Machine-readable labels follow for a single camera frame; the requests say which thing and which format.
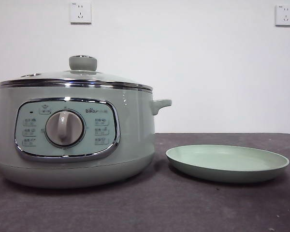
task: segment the white wall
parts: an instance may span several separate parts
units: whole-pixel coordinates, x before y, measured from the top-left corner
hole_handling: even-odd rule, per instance
[[[157,132],[290,133],[290,28],[274,26],[290,0],[92,0],[92,25],[70,25],[69,2],[0,0],[0,81],[88,54],[173,100]]]

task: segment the control panel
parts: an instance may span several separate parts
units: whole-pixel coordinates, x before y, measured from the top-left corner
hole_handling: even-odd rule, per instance
[[[39,99],[18,110],[15,143],[35,157],[81,157],[107,153],[119,142],[116,109],[107,101]]]

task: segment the plate rim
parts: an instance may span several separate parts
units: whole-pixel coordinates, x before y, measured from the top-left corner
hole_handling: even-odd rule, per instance
[[[268,153],[272,153],[274,155],[277,155],[277,156],[280,156],[282,157],[286,163],[284,165],[281,165],[281,166],[277,166],[275,168],[268,168],[268,169],[256,169],[256,170],[231,170],[231,169],[217,169],[217,168],[210,168],[210,167],[203,167],[203,166],[197,166],[197,165],[193,165],[193,164],[189,164],[189,163],[185,163],[185,162],[181,162],[181,161],[178,161],[178,160],[175,160],[173,158],[171,158],[169,155],[168,155],[168,152],[170,152],[171,150],[175,149],[175,148],[179,148],[179,147],[187,147],[187,146],[227,146],[227,147],[237,147],[237,148],[244,148],[244,149],[251,149],[251,150],[258,150],[258,151],[263,151],[263,152],[268,152]],[[205,169],[210,169],[210,170],[215,170],[215,171],[228,171],[228,172],[266,172],[266,171],[272,171],[272,170],[279,170],[279,169],[282,169],[282,168],[286,168],[289,164],[290,164],[290,160],[283,156],[283,155],[280,155],[278,153],[275,153],[275,152],[272,152],[272,151],[267,151],[267,150],[262,150],[262,149],[258,149],[258,148],[253,148],[253,147],[246,147],[246,146],[234,146],[234,145],[218,145],[218,144],[198,144],[198,145],[182,145],[182,146],[176,146],[176,147],[172,147],[170,149],[168,149],[166,152],[165,152],[166,156],[168,157],[168,159],[171,159],[173,161],[176,161],[176,162],[179,162],[179,163],[182,163],[184,165],[189,165],[189,166],[192,166],[192,167],[196,167],[196,168],[205,168]]]

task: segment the electric cooker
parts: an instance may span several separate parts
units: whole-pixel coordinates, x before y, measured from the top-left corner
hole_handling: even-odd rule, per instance
[[[70,71],[0,82],[0,172],[22,185],[77,188],[141,172],[154,155],[152,87],[96,72],[70,57]]]

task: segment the cooker base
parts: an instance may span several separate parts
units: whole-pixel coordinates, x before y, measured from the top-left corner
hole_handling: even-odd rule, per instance
[[[19,168],[0,163],[0,172],[10,181],[31,187],[82,188],[107,184],[134,176],[151,163],[153,155],[124,163],[69,169]]]

